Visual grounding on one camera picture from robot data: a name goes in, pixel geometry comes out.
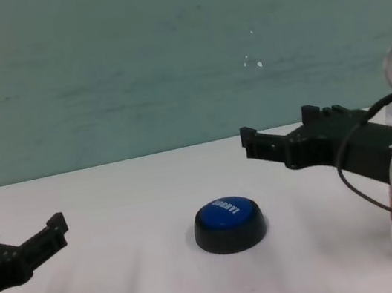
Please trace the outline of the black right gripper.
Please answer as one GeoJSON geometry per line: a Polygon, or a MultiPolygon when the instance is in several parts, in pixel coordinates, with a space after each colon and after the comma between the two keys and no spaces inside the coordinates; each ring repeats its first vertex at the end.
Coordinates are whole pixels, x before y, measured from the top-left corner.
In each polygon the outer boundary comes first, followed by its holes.
{"type": "MultiPolygon", "coordinates": [[[[338,149],[365,111],[349,111],[340,106],[301,107],[303,125],[286,136],[261,134],[254,128],[240,128],[241,145],[249,159],[280,162],[297,170],[336,164],[338,149]]],[[[392,127],[373,122],[351,136],[343,157],[345,171],[389,182],[392,157],[392,127]]]]}

